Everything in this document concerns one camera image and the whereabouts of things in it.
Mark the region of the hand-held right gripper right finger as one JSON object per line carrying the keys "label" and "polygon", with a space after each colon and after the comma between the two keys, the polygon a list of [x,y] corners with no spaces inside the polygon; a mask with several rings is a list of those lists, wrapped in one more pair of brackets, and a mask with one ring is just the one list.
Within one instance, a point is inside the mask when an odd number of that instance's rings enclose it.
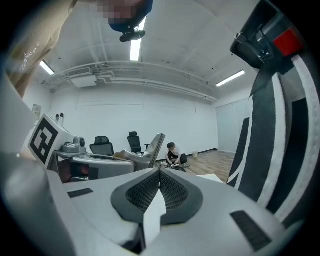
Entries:
{"label": "hand-held right gripper right finger", "polygon": [[231,213],[244,211],[272,240],[284,226],[272,213],[235,188],[186,172],[173,171],[203,194],[201,209],[188,222],[161,228],[149,256],[250,256],[254,253]]}

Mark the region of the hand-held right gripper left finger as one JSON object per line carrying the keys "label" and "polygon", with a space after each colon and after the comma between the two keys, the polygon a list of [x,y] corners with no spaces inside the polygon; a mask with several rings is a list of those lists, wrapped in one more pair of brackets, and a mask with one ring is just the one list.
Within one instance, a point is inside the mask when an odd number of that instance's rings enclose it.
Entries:
{"label": "hand-held right gripper left finger", "polygon": [[[103,235],[118,245],[132,240],[138,224],[124,221],[111,204],[112,192],[124,183],[134,180],[152,168],[110,178],[64,183],[67,192],[90,188],[92,193],[74,197],[72,202],[80,213]],[[146,247],[160,234],[160,191],[143,216]]]}

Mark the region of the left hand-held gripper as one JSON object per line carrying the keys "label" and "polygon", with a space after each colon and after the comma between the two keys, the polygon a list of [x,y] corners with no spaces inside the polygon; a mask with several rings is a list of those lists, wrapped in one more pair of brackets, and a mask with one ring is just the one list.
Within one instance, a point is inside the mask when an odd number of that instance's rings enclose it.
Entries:
{"label": "left hand-held gripper", "polygon": [[28,148],[45,170],[58,175],[61,161],[71,162],[74,167],[80,167],[80,171],[82,166],[87,167],[85,177],[73,177],[70,181],[107,179],[136,170],[136,165],[130,160],[87,153],[83,137],[73,135],[46,113],[38,121]]}

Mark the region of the silver metal binder clip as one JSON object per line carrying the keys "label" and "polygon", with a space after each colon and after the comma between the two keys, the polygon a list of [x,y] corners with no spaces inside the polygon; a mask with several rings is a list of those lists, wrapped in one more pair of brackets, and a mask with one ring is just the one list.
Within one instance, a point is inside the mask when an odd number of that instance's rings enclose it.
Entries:
{"label": "silver metal binder clip", "polygon": [[158,133],[146,151],[142,154],[122,150],[120,152],[116,152],[112,159],[133,163],[135,172],[153,168],[161,151],[165,137],[166,136],[163,133]]}

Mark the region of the person's left hand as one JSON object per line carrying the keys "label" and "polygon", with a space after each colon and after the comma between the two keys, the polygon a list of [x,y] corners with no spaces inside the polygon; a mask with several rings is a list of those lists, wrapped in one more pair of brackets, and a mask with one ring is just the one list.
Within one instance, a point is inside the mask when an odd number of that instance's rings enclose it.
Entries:
{"label": "person's left hand", "polygon": [[63,183],[68,183],[74,177],[87,177],[89,175],[89,166],[65,160],[59,162],[58,172],[61,181]]}

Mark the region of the black mesh office chair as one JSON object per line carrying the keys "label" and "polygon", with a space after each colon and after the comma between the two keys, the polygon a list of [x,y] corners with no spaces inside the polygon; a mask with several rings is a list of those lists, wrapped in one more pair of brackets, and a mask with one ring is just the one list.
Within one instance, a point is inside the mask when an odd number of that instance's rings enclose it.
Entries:
{"label": "black mesh office chair", "polygon": [[110,142],[109,138],[106,136],[97,136],[95,141],[90,146],[90,150],[93,154],[113,156],[115,154],[113,144]]}

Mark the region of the black headrest office chair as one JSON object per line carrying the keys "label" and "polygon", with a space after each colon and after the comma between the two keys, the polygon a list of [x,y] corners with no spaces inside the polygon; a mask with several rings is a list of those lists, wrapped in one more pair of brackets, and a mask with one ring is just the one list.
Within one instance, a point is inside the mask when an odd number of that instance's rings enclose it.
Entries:
{"label": "black headrest office chair", "polygon": [[131,148],[131,152],[137,155],[144,155],[145,153],[142,151],[140,137],[136,131],[129,132],[129,136],[127,137],[128,143]]}

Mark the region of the dark equipment on floor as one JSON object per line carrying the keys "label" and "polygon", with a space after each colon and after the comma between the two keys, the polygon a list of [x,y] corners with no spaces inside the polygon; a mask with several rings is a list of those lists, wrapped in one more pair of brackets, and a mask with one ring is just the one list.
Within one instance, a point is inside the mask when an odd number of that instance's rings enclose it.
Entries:
{"label": "dark equipment on floor", "polygon": [[181,164],[169,164],[165,161],[163,162],[156,162],[155,163],[155,166],[156,167],[159,167],[159,168],[166,168],[166,169],[170,169],[170,170],[176,170],[176,171],[180,171],[180,172],[184,172],[186,173],[186,168],[188,168],[189,166],[184,166],[184,165],[181,165]]}

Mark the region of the white ceiling air conditioner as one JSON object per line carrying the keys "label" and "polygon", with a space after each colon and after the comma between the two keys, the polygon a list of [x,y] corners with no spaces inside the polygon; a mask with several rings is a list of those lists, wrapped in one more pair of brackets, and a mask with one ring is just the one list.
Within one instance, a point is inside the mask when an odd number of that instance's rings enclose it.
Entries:
{"label": "white ceiling air conditioner", "polygon": [[97,78],[95,75],[87,75],[81,77],[75,77],[71,79],[71,82],[77,88],[88,88],[88,87],[96,87]]}

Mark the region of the white ceiling pipes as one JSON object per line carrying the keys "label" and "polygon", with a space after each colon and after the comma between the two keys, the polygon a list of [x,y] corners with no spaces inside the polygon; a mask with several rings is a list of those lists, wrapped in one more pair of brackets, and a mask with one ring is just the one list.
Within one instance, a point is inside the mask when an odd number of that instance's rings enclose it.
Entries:
{"label": "white ceiling pipes", "polygon": [[57,72],[45,81],[50,87],[56,88],[74,79],[90,76],[94,76],[97,83],[105,85],[143,86],[213,103],[218,101],[215,89],[205,79],[190,72],[146,62],[94,62]]}

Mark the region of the frosted glass partition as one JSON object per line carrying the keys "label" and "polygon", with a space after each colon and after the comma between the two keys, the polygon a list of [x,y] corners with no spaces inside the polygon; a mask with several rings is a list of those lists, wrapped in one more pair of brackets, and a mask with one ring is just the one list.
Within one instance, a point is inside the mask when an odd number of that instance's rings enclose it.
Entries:
{"label": "frosted glass partition", "polygon": [[249,99],[217,107],[218,150],[235,153],[240,140],[243,121],[247,118]]}

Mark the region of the long ceiling light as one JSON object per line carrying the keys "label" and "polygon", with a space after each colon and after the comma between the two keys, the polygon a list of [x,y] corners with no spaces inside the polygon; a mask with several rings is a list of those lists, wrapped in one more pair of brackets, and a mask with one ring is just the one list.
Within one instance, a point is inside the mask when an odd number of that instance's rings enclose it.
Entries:
{"label": "long ceiling light", "polygon": [[44,61],[42,60],[39,64],[50,76],[54,75],[55,72],[53,69]]}
{"label": "long ceiling light", "polygon": [[229,83],[230,81],[232,81],[232,80],[234,80],[234,79],[236,79],[236,78],[238,78],[238,77],[243,76],[244,74],[245,74],[245,71],[244,71],[244,70],[241,70],[241,71],[239,71],[239,72],[231,75],[230,77],[228,77],[228,78],[226,78],[226,79],[218,82],[218,83],[216,84],[216,86],[217,86],[217,87],[221,87],[221,86]]}
{"label": "long ceiling light", "polygon": [[[135,32],[142,32],[144,30],[146,19],[147,19],[147,16],[134,29]],[[132,40],[131,43],[130,43],[130,60],[131,61],[134,61],[134,62],[138,62],[139,61],[142,37],[143,36],[140,36],[139,39]]]}

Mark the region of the person's mustard patterned shirt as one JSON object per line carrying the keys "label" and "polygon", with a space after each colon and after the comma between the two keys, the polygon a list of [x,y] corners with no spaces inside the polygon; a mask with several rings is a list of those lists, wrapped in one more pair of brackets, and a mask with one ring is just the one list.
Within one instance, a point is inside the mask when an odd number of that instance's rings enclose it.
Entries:
{"label": "person's mustard patterned shirt", "polygon": [[78,0],[49,0],[36,11],[14,41],[8,55],[6,74],[20,97],[40,63],[56,46],[62,27]]}

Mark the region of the black device with red label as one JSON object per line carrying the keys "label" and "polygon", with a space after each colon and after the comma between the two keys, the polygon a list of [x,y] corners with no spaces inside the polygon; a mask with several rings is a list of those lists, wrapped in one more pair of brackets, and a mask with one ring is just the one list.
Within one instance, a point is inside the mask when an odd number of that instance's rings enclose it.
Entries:
{"label": "black device with red label", "polygon": [[230,47],[254,69],[295,56],[305,48],[294,24],[270,0],[260,0]]}

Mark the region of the wall sign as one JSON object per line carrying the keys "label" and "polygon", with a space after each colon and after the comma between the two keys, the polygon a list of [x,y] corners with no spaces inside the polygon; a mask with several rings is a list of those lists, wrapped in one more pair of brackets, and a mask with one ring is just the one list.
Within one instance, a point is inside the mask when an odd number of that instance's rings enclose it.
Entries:
{"label": "wall sign", "polygon": [[34,113],[34,115],[36,116],[36,120],[38,121],[42,116],[42,107],[40,105],[33,104],[32,112]]}

